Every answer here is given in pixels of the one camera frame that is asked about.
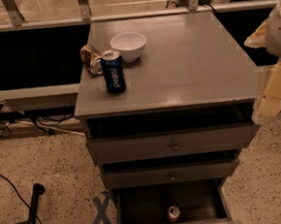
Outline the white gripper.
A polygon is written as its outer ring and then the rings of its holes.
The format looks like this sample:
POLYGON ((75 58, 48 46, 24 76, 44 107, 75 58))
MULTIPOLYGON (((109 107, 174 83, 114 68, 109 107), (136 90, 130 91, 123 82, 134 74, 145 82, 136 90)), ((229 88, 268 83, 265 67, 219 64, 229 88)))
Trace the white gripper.
MULTIPOLYGON (((281 57, 281 0, 244 42, 248 48, 265 48, 272 55, 281 57)), ((253 106, 252 119, 265 125, 281 111, 281 58, 272 67, 261 70, 258 94, 253 106)))

